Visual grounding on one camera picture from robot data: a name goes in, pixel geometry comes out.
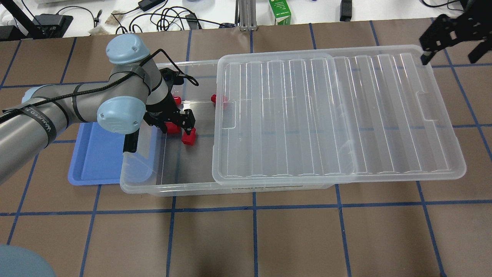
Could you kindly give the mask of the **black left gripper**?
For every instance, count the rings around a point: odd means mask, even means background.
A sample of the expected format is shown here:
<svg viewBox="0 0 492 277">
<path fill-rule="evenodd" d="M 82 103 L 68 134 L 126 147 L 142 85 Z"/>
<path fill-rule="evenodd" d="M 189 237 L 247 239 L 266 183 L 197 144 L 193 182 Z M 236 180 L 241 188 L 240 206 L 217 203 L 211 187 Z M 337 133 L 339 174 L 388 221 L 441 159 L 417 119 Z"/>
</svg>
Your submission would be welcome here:
<svg viewBox="0 0 492 277">
<path fill-rule="evenodd" d="M 191 109 L 179 109 L 173 98 L 164 98 L 153 105 L 146 105 L 144 121 L 149 126 L 158 127 L 162 133 L 169 133 L 169 122 L 180 126 L 187 135 L 194 129 L 196 119 Z"/>
</svg>

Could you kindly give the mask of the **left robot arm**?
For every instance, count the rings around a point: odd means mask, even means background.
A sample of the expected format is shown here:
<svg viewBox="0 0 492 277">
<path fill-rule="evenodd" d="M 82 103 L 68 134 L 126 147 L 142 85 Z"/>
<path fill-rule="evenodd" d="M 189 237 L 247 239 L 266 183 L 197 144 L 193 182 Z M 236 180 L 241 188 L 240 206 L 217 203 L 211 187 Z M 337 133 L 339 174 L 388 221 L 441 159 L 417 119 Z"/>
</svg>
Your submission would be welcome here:
<svg viewBox="0 0 492 277">
<path fill-rule="evenodd" d="M 171 89 L 188 80 L 198 81 L 178 66 L 159 69 L 141 37 L 122 34 L 106 47 L 114 68 L 106 83 L 58 84 L 32 87 L 19 105 L 2 111 L 0 125 L 0 179 L 4 183 L 28 161 L 76 123 L 97 122 L 119 134 L 136 133 L 142 122 L 167 132 L 167 122 L 191 135 L 195 117 L 180 109 Z"/>
</svg>

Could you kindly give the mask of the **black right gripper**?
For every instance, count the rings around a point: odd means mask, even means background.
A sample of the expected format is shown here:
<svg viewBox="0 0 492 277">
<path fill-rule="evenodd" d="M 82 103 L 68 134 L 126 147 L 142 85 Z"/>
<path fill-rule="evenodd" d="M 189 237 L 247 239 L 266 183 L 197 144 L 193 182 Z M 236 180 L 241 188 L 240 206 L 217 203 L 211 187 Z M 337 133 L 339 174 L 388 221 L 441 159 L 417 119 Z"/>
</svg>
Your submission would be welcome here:
<svg viewBox="0 0 492 277">
<path fill-rule="evenodd" d="M 463 14 L 451 18 L 439 15 L 421 35 L 419 42 L 423 49 L 422 65 L 428 65 L 439 51 L 461 42 L 480 43 L 468 54 L 471 64 L 477 63 L 492 49 L 492 2 L 470 0 Z"/>
</svg>

